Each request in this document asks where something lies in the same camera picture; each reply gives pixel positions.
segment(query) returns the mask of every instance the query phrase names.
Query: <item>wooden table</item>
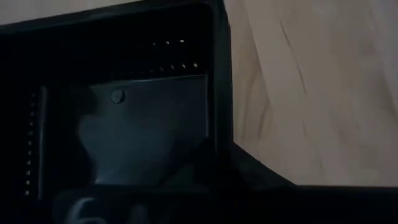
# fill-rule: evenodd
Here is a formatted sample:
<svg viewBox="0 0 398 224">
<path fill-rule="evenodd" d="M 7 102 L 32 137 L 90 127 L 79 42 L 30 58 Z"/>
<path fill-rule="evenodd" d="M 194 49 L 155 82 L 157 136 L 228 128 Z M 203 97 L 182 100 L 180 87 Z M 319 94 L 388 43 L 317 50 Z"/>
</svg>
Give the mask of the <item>wooden table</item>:
<svg viewBox="0 0 398 224">
<path fill-rule="evenodd" d="M 0 24 L 123 2 L 1 0 Z M 225 3 L 234 140 L 296 184 L 398 186 L 398 1 Z"/>
</svg>

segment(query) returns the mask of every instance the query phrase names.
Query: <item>wooden surface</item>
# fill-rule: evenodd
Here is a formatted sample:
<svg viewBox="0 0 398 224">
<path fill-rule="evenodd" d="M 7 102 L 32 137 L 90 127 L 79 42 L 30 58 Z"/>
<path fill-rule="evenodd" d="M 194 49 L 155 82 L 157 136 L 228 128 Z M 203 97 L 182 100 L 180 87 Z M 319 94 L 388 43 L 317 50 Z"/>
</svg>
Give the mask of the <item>wooden surface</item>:
<svg viewBox="0 0 398 224">
<path fill-rule="evenodd" d="M 0 24 L 122 2 L 0 0 Z M 234 140 L 296 184 L 398 186 L 398 1 L 225 3 Z"/>
</svg>

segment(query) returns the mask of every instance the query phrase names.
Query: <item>wood grain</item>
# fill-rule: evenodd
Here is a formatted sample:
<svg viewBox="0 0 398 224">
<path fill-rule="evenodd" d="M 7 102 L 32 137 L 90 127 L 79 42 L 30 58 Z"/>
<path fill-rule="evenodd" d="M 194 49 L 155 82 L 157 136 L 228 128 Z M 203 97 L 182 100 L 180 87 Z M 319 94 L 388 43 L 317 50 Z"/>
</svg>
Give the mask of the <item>wood grain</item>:
<svg viewBox="0 0 398 224">
<path fill-rule="evenodd" d="M 0 24 L 132 0 L 2 0 Z M 296 184 L 398 186 L 398 1 L 227 0 L 234 140 Z"/>
</svg>

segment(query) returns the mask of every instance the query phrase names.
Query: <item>light beige wood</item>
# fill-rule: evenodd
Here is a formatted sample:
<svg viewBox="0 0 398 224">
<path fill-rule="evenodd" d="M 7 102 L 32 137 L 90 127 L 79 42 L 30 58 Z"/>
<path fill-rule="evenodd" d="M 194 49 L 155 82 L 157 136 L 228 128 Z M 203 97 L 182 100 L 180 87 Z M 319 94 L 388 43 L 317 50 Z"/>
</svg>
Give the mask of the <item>light beige wood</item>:
<svg viewBox="0 0 398 224">
<path fill-rule="evenodd" d="M 129 0 L 2 0 L 0 24 Z M 226 0 L 234 140 L 296 184 L 398 186 L 397 0 Z"/>
</svg>

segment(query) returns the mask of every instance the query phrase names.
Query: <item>black plastic case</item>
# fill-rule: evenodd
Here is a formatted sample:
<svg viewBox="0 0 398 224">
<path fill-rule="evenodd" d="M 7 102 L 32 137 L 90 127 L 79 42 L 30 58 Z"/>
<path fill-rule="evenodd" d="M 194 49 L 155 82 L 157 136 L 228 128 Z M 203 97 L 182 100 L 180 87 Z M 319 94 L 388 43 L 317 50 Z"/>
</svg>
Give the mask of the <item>black plastic case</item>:
<svg viewBox="0 0 398 224">
<path fill-rule="evenodd" d="M 198 170 L 228 163 L 222 1 L 146 0 L 20 22 L 0 27 L 0 44 L 15 207 L 100 185 L 207 189 Z"/>
</svg>

